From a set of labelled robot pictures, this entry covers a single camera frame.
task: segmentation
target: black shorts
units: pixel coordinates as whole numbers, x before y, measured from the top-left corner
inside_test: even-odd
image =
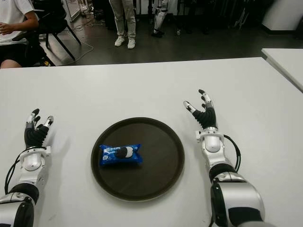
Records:
[[[26,44],[10,44],[0,46],[0,65],[5,60],[13,60],[22,67],[30,66],[25,57],[26,48]]]

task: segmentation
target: white shirt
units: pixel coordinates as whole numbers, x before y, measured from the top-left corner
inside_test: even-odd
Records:
[[[26,20],[25,14],[33,11],[33,5],[29,0],[0,0],[0,22],[6,24],[22,23]],[[15,43],[27,43],[26,39],[18,42],[12,39],[23,33],[15,31],[8,35],[0,34],[0,46]]]

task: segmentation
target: khaki pants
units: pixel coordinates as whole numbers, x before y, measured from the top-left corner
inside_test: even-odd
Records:
[[[128,27],[128,39],[134,39],[136,37],[136,20],[134,17],[133,0],[109,0],[109,3],[112,6],[115,15],[118,35],[124,35],[124,10]]]

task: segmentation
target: black shoe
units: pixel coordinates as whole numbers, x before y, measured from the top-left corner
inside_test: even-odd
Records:
[[[188,27],[184,28],[184,30],[187,34],[192,34],[193,33],[193,31]]]
[[[159,32],[157,32],[157,33],[152,33],[151,34],[153,37],[157,37],[157,38],[162,38],[162,35],[159,33]]]
[[[162,31],[160,31],[160,30],[158,30],[158,29],[155,29],[156,31],[157,31],[157,33],[159,33],[160,35],[164,35],[165,33],[164,32],[162,32]]]
[[[202,33],[205,35],[209,35],[209,28],[208,27],[203,27],[202,28]]]

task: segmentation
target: white sneaker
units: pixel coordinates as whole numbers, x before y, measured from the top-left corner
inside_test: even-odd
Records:
[[[124,37],[122,35],[119,35],[119,37],[115,41],[115,46],[121,46],[122,43],[124,43]]]
[[[133,49],[135,45],[136,45],[136,41],[134,39],[128,40],[128,45],[127,45],[128,49]]]

